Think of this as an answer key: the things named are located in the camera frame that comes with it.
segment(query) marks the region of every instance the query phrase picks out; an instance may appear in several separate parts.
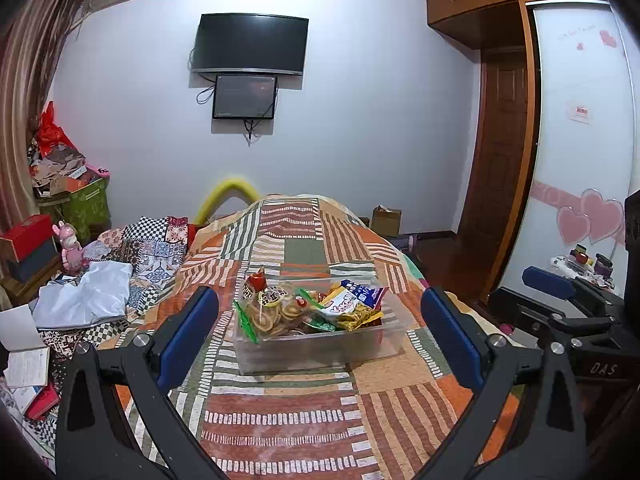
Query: white wall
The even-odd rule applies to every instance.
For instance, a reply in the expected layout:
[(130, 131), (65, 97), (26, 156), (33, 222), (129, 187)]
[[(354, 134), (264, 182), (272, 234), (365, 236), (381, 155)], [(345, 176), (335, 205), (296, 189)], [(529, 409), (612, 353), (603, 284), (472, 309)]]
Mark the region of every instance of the white wall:
[(469, 130), (466, 139), (466, 156), (465, 163), (462, 167), (462, 181), (460, 183), (460, 190), (458, 191), (458, 202), (456, 204), (456, 210), (453, 214), (453, 221), (451, 223), (451, 230), (455, 233), (460, 228), (460, 219), (462, 218), (462, 211), (465, 208), (466, 192), (469, 188), (469, 179), (471, 178), (471, 168), (474, 162), (474, 152), (476, 151), (476, 135), (478, 134), (478, 115), (480, 112), (480, 73), (481, 73), (481, 59), (480, 51), (474, 50), (471, 53), (470, 58), (474, 62), (473, 68), (473, 83), (472, 96), (471, 96), (471, 114), (469, 116)]
[[(302, 90), (281, 89), (250, 147), (213, 134), (187, 62), (205, 12), (309, 18)], [(111, 171), (114, 225), (193, 216), (223, 178), (318, 193), (357, 215), (402, 209), (402, 231), (449, 229), (468, 145), (473, 62), (426, 25), (425, 0), (133, 0), (66, 40), (56, 121)]]

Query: wooden door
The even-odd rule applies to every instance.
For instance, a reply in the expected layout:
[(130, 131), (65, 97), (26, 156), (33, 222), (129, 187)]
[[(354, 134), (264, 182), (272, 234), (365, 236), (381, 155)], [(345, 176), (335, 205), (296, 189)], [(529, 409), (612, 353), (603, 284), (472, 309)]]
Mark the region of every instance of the wooden door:
[(524, 49), (482, 53), (481, 110), (460, 235), (490, 268), (508, 224), (527, 115)]

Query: flat screen tv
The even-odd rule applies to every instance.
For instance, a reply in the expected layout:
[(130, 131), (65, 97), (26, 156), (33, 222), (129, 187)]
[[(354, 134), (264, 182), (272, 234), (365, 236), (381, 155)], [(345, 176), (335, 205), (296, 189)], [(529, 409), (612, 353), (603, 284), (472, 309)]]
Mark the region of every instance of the flat screen tv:
[(203, 14), (191, 71), (302, 75), (308, 24), (271, 14)]

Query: patchwork bedspread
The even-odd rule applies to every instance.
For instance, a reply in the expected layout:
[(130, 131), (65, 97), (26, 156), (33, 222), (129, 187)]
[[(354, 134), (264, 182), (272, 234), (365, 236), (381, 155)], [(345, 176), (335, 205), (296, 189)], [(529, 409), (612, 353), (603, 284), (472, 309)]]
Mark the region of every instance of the patchwork bedspread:
[[(137, 261), (144, 261), (140, 268), (148, 269), (145, 276), (161, 275), (164, 263), (146, 258), (158, 256), (158, 245), (152, 250), (150, 244), (126, 244), (125, 238), (127, 229), (110, 232), (103, 241), (123, 252), (137, 248), (132, 250)], [(162, 242), (160, 237), (154, 240)], [(261, 267), (272, 280), (375, 276), (415, 320), (402, 351), (343, 367), (240, 375), (231, 302), (245, 276)], [(268, 196), (201, 229), (177, 274), (159, 293), (170, 295), (99, 347), (126, 345), (135, 333), (152, 332), (178, 312), (199, 285), (210, 286), (220, 299), (218, 320), (184, 383), (169, 398), (230, 478), (408, 479), (433, 455), (471, 398), (471, 392), (457, 384), (422, 321), (425, 284), (404, 254), (334, 200)], [(455, 303), (488, 333), (497, 331)], [(163, 464), (128, 389), (119, 386), (118, 393), (142, 453)], [(485, 460), (496, 455), (516, 407), (510, 397), (482, 454)]]

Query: red bag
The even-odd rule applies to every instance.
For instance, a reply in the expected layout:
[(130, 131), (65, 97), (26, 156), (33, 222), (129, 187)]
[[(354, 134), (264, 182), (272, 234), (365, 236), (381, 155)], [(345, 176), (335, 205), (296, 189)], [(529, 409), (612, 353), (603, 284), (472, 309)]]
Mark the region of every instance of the red bag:
[(53, 123), (53, 101), (49, 101), (47, 109), (42, 113), (40, 129), (36, 132), (36, 138), (42, 156), (49, 155), (57, 144), (66, 144), (73, 149), (76, 148), (65, 135), (63, 129)]

